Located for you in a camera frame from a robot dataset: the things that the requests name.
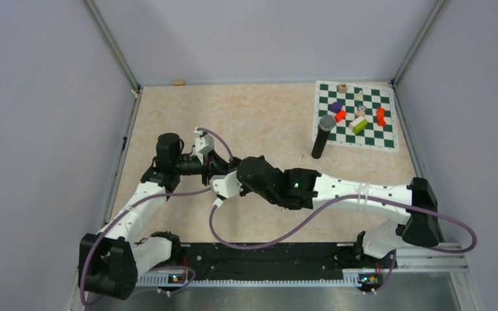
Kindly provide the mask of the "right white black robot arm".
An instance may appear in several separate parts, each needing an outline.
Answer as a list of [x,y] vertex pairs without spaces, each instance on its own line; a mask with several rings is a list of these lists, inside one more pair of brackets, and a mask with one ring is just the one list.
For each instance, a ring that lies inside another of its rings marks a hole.
[[419,177],[408,185],[375,185],[334,178],[317,170],[280,170],[264,157],[247,157],[236,171],[242,193],[254,192],[272,205],[290,210],[331,207],[386,218],[365,231],[354,249],[356,262],[373,266],[406,245],[433,248],[440,243],[438,201],[430,183]]

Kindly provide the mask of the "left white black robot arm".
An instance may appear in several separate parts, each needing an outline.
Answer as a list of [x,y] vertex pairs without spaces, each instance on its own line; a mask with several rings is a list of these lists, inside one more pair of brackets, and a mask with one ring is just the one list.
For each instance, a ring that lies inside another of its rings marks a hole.
[[216,133],[195,130],[197,137],[189,153],[176,133],[158,137],[156,155],[142,175],[132,197],[119,213],[98,233],[87,233],[80,241],[78,287],[84,306],[90,306],[85,294],[99,294],[127,299],[136,287],[138,277],[162,263],[167,268],[179,265],[182,250],[178,237],[165,233],[139,243],[140,236],[152,215],[170,198],[201,194],[176,192],[182,176],[198,175],[208,186],[214,176],[232,172],[241,159],[228,150],[228,159],[215,151]]

